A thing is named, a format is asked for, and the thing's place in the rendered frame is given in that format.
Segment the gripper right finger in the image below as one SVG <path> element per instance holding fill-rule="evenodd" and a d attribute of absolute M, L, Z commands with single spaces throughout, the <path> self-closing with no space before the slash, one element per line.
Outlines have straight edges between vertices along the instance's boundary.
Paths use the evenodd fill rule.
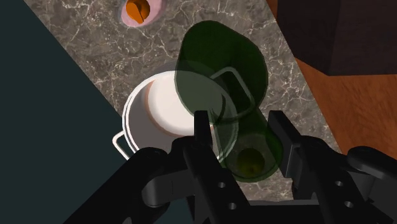
<path fill-rule="evenodd" d="M 294 199 L 316 199 L 324 224 L 397 224 L 396 159 L 369 146 L 338 153 L 301 135 L 282 111 L 270 111 L 268 126 L 284 148 L 280 170 Z"/>

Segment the dark green glass bottle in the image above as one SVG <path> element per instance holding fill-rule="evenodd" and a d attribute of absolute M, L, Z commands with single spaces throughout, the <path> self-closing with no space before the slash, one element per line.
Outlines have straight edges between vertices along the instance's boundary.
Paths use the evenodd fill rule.
<path fill-rule="evenodd" d="M 279 168 L 283 149 L 260 110 L 268 69 L 247 37 L 212 20 L 188 29 L 179 52 L 175 85 L 190 114 L 206 111 L 220 164 L 244 183 Z"/>

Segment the pink bowl with orange fruit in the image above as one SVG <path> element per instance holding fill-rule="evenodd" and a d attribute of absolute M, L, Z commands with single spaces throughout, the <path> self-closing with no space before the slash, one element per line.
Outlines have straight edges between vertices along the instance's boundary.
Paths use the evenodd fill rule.
<path fill-rule="evenodd" d="M 122 0 L 119 19 L 127 27 L 142 27 L 160 18 L 166 0 Z"/>

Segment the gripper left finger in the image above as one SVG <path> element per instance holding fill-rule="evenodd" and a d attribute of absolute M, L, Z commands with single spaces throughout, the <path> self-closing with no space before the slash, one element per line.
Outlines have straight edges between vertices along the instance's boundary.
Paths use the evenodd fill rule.
<path fill-rule="evenodd" d="M 64 224 L 155 224 L 185 197 L 194 224 L 248 224 L 250 204 L 214 155 L 208 121 L 195 112 L 194 135 L 174 140 L 170 153 L 137 151 Z"/>

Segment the dark wooden cabinet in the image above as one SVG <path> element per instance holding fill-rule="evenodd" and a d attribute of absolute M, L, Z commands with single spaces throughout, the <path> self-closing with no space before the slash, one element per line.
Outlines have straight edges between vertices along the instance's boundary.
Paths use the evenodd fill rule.
<path fill-rule="evenodd" d="M 295 58 L 328 76 L 397 74 L 397 0 L 278 0 Z"/>

